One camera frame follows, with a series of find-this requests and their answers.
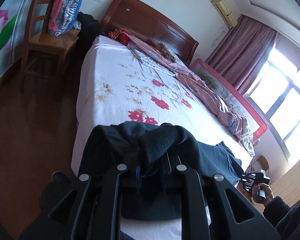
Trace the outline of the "dark sleeve right forearm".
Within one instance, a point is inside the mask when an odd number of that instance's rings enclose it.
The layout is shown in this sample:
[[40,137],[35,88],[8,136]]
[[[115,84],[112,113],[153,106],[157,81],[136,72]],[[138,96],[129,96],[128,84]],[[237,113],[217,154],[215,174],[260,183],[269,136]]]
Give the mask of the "dark sleeve right forearm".
[[290,207],[277,196],[264,208],[263,215],[281,239],[300,239],[300,203]]

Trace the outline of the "person's right hand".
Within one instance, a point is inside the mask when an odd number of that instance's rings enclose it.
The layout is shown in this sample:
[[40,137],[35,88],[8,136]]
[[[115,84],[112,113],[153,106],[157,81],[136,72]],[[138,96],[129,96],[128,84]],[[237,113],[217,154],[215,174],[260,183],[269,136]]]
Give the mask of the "person's right hand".
[[253,200],[257,204],[262,204],[264,207],[274,199],[273,192],[268,184],[255,184],[252,188]]

